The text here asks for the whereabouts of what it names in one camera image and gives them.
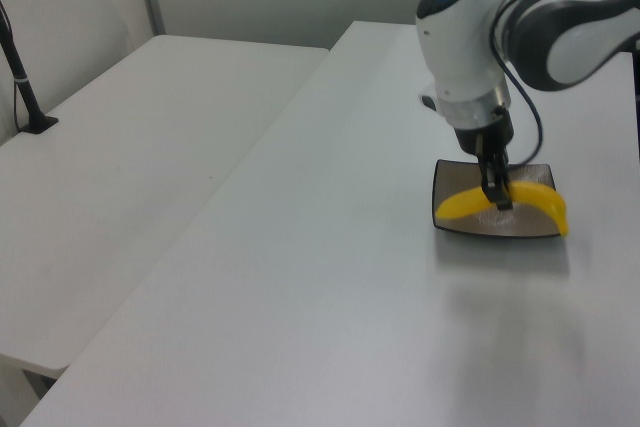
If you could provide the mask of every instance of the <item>black pole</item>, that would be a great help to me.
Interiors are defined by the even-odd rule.
[[[20,95],[29,112],[29,123],[22,131],[31,134],[40,134],[58,122],[58,119],[47,117],[42,113],[42,110],[40,110],[27,73],[24,71],[24,66],[18,55],[18,50],[13,42],[13,33],[9,28],[8,19],[5,18],[4,9],[2,9],[0,14],[0,44],[2,44],[2,50],[7,57],[7,62],[9,62],[9,67],[13,73],[13,79],[20,90]]]

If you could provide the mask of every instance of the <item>white desk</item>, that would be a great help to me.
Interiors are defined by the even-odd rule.
[[[158,37],[0,148],[0,360],[57,377],[326,55]]]
[[[566,240],[434,230],[429,80],[413,27],[352,25],[24,426],[637,425],[630,57],[534,95]]]

